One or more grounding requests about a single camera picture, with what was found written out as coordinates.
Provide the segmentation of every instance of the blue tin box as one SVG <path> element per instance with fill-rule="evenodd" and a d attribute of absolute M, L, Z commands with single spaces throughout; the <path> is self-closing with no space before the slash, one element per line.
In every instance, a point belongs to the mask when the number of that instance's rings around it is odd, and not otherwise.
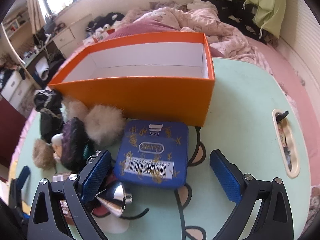
<path fill-rule="evenodd" d="M 187 162 L 188 126 L 133 120 L 125 127 L 114 174 L 120 181 L 178 188 L 186 182 Z"/>

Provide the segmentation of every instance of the drawstring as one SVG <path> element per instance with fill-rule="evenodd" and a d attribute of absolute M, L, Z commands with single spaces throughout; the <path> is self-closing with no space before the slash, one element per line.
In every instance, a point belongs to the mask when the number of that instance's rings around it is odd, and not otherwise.
<path fill-rule="evenodd" d="M 262 37 L 262 31 L 263 31 L 263 27 L 266 23 L 264 23 L 263 25 L 261 25 L 261 28 L 260 28 L 260 32 L 259 32 L 259 39 L 261 39 Z"/>
<path fill-rule="evenodd" d="M 260 32 L 259 32 L 259 39 L 261 39 L 261 37 L 262 37 L 262 31 L 263 31 L 263 28 L 262 28 L 262 26 L 261 26 Z"/>

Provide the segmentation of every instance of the white drawer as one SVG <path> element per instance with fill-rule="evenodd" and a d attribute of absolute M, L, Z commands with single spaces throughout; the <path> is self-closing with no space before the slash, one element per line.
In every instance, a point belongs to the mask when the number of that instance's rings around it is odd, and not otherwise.
<path fill-rule="evenodd" d="M 31 88 L 32 83 L 27 78 L 19 84 L 18 88 L 14 92 L 10 104 L 17 109 L 18 106 L 21 104 L 22 99 L 24 98 L 25 94 L 29 91 Z"/>
<path fill-rule="evenodd" d="M 20 84 L 22 78 L 18 71 L 13 71 L 11 77 L 5 84 L 4 88 L 1 91 L 2 96 L 7 100 L 10 101 L 14 91 Z"/>
<path fill-rule="evenodd" d="M 66 29 L 62 33 L 58 34 L 57 37 L 54 38 L 54 43 L 57 45 L 58 49 L 60 49 L 62 46 L 68 44 L 74 39 L 75 38 L 72 35 L 70 29 Z"/>
<path fill-rule="evenodd" d="M 72 55 L 72 53 L 78 48 L 79 45 L 77 44 L 76 40 L 68 43 L 67 45 L 60 48 L 61 53 L 64 55 L 65 58 L 68 58 Z"/>

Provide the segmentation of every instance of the blue gripper pad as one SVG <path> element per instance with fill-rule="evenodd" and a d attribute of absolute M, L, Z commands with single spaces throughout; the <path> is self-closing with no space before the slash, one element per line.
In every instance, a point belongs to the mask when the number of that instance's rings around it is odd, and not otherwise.
<path fill-rule="evenodd" d="M 111 167 L 111 154 L 106 151 L 96 163 L 87 179 L 82 183 L 81 201 L 86 204 L 92 201 L 101 186 L 101 183 Z"/>
<path fill-rule="evenodd" d="M 236 180 L 235 176 L 233 176 L 224 161 L 219 157 L 219 153 L 221 153 L 219 150 L 214 150 L 211 152 L 210 166 L 218 178 L 218 181 L 220 182 L 228 199 L 238 205 L 241 200 L 240 184 Z"/>
<path fill-rule="evenodd" d="M 20 172 L 19 177 L 17 178 L 17 182 L 16 182 L 17 189 L 23 188 L 23 185 L 26 182 L 29 175 L 30 175 L 30 168 L 28 166 L 24 166 L 22 168 L 22 171 Z"/>

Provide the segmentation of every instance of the barcode label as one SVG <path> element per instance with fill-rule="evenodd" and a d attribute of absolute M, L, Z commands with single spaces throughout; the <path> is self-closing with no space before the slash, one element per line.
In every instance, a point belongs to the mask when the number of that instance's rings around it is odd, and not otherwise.
<path fill-rule="evenodd" d="M 174 162 L 127 157 L 124 172 L 148 177 L 172 179 Z"/>

